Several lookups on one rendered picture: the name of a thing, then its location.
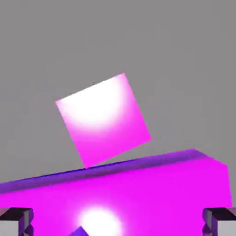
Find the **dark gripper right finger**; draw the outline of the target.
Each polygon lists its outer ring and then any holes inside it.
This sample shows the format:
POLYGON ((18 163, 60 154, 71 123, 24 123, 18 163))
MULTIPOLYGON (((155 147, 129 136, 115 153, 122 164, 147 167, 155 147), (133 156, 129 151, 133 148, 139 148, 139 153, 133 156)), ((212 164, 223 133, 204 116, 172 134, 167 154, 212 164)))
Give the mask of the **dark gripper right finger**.
POLYGON ((236 236, 236 207, 204 208, 203 236, 236 236))

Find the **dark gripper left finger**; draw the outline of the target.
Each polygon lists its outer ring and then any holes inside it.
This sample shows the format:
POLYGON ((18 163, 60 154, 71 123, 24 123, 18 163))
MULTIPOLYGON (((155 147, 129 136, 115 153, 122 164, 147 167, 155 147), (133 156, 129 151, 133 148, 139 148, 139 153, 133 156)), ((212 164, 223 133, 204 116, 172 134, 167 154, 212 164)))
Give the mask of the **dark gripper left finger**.
POLYGON ((34 236, 32 208, 0 208, 0 236, 34 236))

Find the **small purple cube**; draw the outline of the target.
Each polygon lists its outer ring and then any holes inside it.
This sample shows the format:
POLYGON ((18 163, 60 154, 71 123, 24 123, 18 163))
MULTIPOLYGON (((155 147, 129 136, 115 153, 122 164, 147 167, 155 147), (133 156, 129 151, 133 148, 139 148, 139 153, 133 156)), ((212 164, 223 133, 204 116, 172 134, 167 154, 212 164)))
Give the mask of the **small purple cube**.
POLYGON ((68 236, 89 236, 86 230, 80 226, 75 231, 70 233, 68 236))

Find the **small magenta cube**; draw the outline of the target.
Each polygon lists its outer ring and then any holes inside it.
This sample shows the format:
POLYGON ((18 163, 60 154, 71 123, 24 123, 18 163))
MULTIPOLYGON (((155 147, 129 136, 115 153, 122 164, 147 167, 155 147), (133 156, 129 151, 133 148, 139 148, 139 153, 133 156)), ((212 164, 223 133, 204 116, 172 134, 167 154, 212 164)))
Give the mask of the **small magenta cube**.
POLYGON ((55 104, 85 168, 152 139, 124 73, 55 104))

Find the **large magenta box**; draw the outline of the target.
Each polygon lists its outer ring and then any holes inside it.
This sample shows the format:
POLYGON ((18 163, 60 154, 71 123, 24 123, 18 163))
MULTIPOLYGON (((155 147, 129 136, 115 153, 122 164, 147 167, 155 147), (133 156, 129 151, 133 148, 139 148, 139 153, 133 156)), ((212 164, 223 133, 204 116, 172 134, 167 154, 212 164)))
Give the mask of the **large magenta box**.
POLYGON ((202 210, 232 205, 227 165, 194 149, 0 183, 34 236, 202 236, 202 210))

